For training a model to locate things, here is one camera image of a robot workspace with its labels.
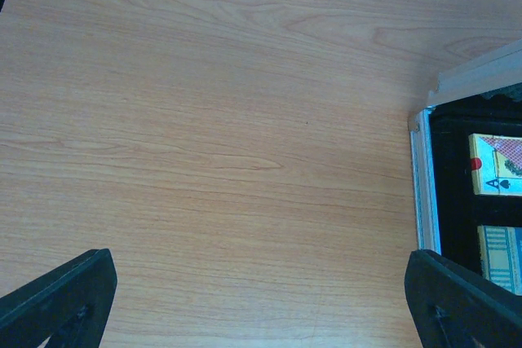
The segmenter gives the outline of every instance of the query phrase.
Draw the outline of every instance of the red circle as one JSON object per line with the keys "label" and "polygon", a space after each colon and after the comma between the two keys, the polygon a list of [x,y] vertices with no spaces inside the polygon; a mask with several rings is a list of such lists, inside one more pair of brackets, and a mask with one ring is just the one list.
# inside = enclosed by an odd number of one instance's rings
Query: red circle
{"label": "red circle", "polygon": [[471,158],[471,169],[478,170],[482,167],[482,161],[480,158]]}

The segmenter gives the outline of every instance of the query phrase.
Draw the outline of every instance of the spade symbol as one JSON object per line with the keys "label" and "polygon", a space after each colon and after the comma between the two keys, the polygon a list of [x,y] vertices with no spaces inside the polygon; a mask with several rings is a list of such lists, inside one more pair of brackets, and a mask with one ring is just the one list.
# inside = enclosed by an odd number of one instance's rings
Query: spade symbol
{"label": "spade symbol", "polygon": [[492,179],[491,181],[488,181],[487,184],[490,186],[490,187],[494,187],[496,189],[498,189],[498,180],[497,179]]}

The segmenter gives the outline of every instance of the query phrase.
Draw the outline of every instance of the wood grain surface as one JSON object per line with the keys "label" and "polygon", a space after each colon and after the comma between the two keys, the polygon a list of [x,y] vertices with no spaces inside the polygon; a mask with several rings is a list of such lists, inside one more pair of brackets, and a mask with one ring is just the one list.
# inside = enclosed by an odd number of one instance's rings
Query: wood grain surface
{"label": "wood grain surface", "polygon": [[420,347],[406,119],[522,0],[6,0],[0,295],[91,248],[102,346]]}

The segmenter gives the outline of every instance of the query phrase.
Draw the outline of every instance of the playing card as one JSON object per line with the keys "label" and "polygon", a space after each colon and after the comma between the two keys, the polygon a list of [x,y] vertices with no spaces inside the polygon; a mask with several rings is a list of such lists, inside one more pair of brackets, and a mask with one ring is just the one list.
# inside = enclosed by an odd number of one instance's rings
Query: playing card
{"label": "playing card", "polygon": [[469,141],[475,194],[522,196],[522,138],[471,134]]}
{"label": "playing card", "polygon": [[522,228],[479,226],[480,259],[485,279],[522,294]]}

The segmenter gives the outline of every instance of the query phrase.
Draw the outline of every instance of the metal edge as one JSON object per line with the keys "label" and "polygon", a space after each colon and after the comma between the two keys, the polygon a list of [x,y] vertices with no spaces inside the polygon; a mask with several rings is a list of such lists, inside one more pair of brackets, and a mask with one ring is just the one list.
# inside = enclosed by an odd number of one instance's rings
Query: metal edge
{"label": "metal edge", "polygon": [[412,118],[409,139],[412,153],[418,247],[440,254],[439,217],[431,154],[430,113],[431,109],[427,108]]}

